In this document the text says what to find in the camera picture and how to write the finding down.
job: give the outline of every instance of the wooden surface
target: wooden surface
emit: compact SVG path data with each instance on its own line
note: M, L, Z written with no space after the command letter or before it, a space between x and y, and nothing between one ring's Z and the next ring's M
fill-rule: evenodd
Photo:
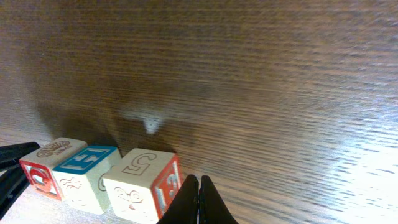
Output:
M174 150L240 223L396 222L396 1L1 1L0 21L1 145Z

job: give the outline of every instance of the blue letter on block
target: blue letter on block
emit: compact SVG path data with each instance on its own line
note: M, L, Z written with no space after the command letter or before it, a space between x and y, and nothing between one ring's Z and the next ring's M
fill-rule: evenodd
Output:
M53 170L70 174L85 174L116 149L112 146L88 146L63 161Z

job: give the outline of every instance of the red letter on block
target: red letter on block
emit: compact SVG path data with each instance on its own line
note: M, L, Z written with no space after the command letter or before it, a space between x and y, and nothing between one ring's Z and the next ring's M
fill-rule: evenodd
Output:
M25 175L36 191L57 200L62 200L60 191L47 167L22 160L19 160L19 163L21 163Z
M180 187L181 178L178 157L173 156L164 170L156 177L151 187L159 218L167 211Z

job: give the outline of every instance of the cream-colored block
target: cream-colored block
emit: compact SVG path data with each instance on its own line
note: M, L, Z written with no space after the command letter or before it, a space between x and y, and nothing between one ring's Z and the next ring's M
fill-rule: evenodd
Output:
M19 163L36 191L48 197L63 200L62 191L54 180L52 169L86 146L87 143L84 141L58 138L22 157Z
M133 149L104 175L115 214L137 223L157 223L181 187L174 153Z
M69 206L103 214L110 202L102 177L120 161L116 147L88 146L60 163L53 175Z

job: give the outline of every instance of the wooden block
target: wooden block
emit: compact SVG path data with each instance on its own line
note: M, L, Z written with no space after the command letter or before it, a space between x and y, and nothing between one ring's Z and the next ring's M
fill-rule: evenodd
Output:
M116 147L88 146L55 167L53 175L71 207L99 215L110 204L102 177L120 161Z
M52 169L66 158L87 146L84 141L58 138L19 159L30 184L39 193L63 200L63 194L52 175Z
M178 157L133 149L104 175L115 214L137 223L156 223L181 187Z

